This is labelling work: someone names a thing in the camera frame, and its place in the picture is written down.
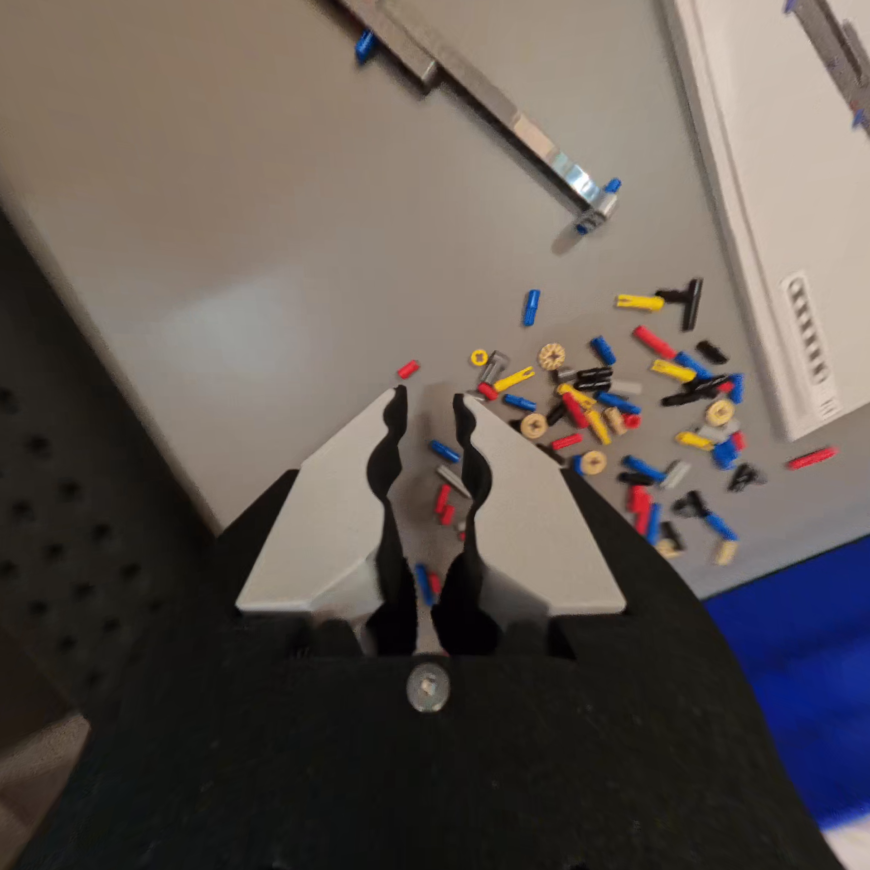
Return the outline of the open instruction booklet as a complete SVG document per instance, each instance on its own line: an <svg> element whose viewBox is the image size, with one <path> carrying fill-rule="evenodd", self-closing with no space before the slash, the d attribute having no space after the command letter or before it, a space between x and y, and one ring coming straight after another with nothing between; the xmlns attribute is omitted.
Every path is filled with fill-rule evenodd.
<svg viewBox="0 0 870 870"><path fill-rule="evenodd" d="M868 405L868 2L663 2L789 441Z"/></svg>

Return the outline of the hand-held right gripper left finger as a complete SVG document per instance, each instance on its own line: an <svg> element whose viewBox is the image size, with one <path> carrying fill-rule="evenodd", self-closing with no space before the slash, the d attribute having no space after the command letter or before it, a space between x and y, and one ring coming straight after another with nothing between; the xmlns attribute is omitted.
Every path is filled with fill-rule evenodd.
<svg viewBox="0 0 870 870"><path fill-rule="evenodd" d="M415 652L415 580L389 499L407 414L406 386L391 387L302 462L237 610L340 622L379 656Z"/></svg>

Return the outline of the pile of mixed lego pins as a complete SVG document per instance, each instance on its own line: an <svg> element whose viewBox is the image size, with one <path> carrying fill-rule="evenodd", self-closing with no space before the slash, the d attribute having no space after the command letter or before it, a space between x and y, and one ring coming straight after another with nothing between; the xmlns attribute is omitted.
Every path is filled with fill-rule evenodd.
<svg viewBox="0 0 870 870"><path fill-rule="evenodd" d="M731 290L617 297L548 327L535 365L495 353L481 401L525 444L612 504L702 599L821 559L854 538L841 499L843 452L785 456L761 408L749 334Z"/></svg>

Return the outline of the long grey lego beam assembly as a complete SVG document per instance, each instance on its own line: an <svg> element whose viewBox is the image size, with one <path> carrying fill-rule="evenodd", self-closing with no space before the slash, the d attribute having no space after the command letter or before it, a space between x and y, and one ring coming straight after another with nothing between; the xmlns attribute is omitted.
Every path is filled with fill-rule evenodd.
<svg viewBox="0 0 870 870"><path fill-rule="evenodd" d="M621 181L597 184L409 2L339 1L338 5L363 28L354 49L358 64L368 61L375 45L383 46L424 92L441 81L449 82L577 210L578 234L589 235L609 221Z"/></svg>

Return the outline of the blue plastic bin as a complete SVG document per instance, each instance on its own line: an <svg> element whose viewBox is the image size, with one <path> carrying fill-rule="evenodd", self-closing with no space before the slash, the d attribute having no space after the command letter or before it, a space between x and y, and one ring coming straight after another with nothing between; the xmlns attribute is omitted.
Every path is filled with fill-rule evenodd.
<svg viewBox="0 0 870 870"><path fill-rule="evenodd" d="M869 808L869 538L704 601L821 830Z"/></svg>

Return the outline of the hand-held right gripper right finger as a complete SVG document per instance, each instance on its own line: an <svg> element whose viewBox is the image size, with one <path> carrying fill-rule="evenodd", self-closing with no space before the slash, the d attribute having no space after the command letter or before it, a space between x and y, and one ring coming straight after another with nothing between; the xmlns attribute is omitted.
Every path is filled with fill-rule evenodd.
<svg viewBox="0 0 870 870"><path fill-rule="evenodd" d="M562 467L470 394L456 393L452 409L472 500L433 609L438 632L624 613L625 595Z"/></svg>

